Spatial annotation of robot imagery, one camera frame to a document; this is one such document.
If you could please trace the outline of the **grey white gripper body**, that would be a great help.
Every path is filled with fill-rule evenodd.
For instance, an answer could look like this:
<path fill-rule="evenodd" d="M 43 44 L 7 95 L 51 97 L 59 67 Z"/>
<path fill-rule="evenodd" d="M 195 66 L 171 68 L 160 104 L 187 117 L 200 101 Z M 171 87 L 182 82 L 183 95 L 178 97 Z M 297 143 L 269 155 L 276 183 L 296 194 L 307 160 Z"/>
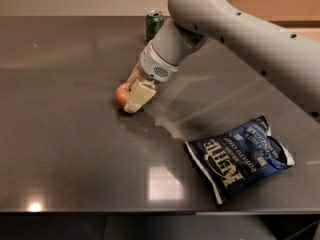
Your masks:
<path fill-rule="evenodd" d="M 140 75 L 156 82 L 167 82 L 178 71 L 177 66 L 167 63 L 161 58 L 149 42 L 140 54 Z"/>

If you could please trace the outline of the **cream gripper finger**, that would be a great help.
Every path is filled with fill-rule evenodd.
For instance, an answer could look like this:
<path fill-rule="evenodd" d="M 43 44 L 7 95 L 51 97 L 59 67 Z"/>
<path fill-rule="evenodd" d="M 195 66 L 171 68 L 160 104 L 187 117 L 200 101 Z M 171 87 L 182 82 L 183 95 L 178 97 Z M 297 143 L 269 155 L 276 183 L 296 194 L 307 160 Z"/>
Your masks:
<path fill-rule="evenodd" d="M 139 78 L 139 64 L 136 64 L 130 76 L 127 79 L 128 83 L 135 82 Z"/>
<path fill-rule="evenodd" d="M 130 85 L 129 97 L 125 103 L 124 110 L 128 113 L 136 113 L 156 94 L 153 81 L 136 80 Z"/>

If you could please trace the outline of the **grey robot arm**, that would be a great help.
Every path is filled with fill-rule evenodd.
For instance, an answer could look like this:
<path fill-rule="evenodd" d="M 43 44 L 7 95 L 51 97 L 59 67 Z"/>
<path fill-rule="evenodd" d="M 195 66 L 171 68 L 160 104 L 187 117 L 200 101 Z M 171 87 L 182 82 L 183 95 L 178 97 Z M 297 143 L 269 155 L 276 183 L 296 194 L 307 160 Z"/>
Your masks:
<path fill-rule="evenodd" d="M 264 74 L 313 119 L 320 117 L 320 42 L 246 14 L 226 0 L 168 0 L 170 18 L 148 42 L 127 79 L 120 102 L 128 113 L 141 109 L 179 64 L 209 39 L 221 42 Z"/>

